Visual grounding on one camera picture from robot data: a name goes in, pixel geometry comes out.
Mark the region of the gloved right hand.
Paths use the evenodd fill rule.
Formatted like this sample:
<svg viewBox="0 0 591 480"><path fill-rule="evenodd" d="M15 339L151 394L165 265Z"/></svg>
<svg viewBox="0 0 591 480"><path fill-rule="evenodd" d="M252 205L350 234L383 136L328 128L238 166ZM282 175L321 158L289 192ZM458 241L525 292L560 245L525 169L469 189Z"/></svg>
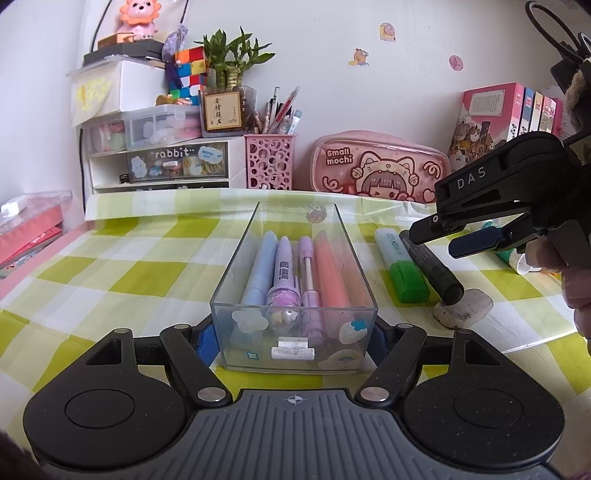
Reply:
<svg viewBox="0 0 591 480"><path fill-rule="evenodd" d="M530 266L562 274L563 297L566 304L574 310L574 322L578 333L587 340L587 348L590 348L590 270L567 267L546 238L538 238L526 245L526 259Z"/></svg>

